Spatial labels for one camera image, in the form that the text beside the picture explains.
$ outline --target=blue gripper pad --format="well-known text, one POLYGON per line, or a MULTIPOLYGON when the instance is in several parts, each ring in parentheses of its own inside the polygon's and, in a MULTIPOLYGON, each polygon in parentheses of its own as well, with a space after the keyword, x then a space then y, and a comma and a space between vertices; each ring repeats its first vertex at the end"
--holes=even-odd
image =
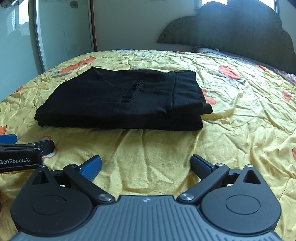
POLYGON ((77 167, 78 172, 87 180, 92 181, 101 171, 102 160, 96 155, 77 167))
POLYGON ((17 143, 17 136, 14 134, 0 136, 0 144, 15 144, 15 143, 17 143))
POLYGON ((201 179, 205 179, 216 170, 215 165, 209 163, 199 155, 194 154, 190 159, 191 170, 201 179))

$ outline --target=brown vertical trim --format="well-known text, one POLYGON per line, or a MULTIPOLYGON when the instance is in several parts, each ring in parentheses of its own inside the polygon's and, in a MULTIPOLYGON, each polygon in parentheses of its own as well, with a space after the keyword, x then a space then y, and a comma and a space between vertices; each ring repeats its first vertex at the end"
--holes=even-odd
POLYGON ((94 51, 98 51, 96 46, 96 30, 94 27, 94 0, 90 0, 91 3, 91 30, 93 35, 94 51))

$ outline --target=bed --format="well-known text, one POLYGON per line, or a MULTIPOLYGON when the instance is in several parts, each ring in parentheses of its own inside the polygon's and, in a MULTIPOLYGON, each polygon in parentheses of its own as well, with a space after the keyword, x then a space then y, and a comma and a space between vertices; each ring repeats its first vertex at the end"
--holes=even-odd
MULTIPOLYGON (((221 7, 220 4, 207 3, 200 11, 211 5, 221 7)), ((178 31, 170 32, 170 42, 180 40, 172 37, 182 36, 176 34, 178 31)), ((281 31, 289 42, 281 54, 291 55, 290 60, 296 59, 291 38, 281 31)), ((163 38, 164 33, 159 42, 168 43, 163 38)), ((215 44, 194 40, 190 44, 243 55, 215 44)), ((259 59, 243 56, 290 73, 295 70, 292 65, 268 62, 266 56, 259 59)), ((195 153, 211 163, 222 162, 232 169, 253 164, 281 204, 282 216, 275 231, 285 241, 296 239, 295 127, 295 86, 263 66, 202 53, 152 50, 88 53, 45 72, 0 103, 0 134, 16 134, 20 144, 52 139, 56 148, 44 157, 44 163, 51 170, 62 169, 72 163, 79 165, 94 155, 100 155, 102 171, 94 183, 116 198, 119 194, 173 194, 177 197, 199 181, 190 172, 189 160, 195 153), (92 67, 116 71, 195 71, 213 113, 202 116, 204 126, 199 131, 40 127, 34 120, 36 110, 57 86, 92 67)), ((10 206, 31 173, 29 170, 0 174, 1 241, 9 240, 17 232, 10 216, 10 206)))

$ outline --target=window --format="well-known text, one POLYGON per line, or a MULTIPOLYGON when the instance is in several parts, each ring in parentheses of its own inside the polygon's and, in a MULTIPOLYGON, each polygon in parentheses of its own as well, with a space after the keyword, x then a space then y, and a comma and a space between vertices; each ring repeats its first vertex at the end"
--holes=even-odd
MULTIPOLYGON (((267 6, 275 10, 277 13, 279 13, 279 8, 277 6, 277 0, 258 0, 263 3, 265 3, 267 6)), ((223 4, 227 4, 227 0, 195 0, 195 9, 197 10, 202 5, 206 4, 207 2, 220 2, 223 4)))

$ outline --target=black fabric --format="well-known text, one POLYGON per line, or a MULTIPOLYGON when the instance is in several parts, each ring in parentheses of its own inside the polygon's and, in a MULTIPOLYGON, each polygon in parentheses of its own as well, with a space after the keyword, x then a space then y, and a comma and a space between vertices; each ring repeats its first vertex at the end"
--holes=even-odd
POLYGON ((59 85, 38 108, 40 126, 198 130, 212 113, 195 72, 91 68, 59 85))

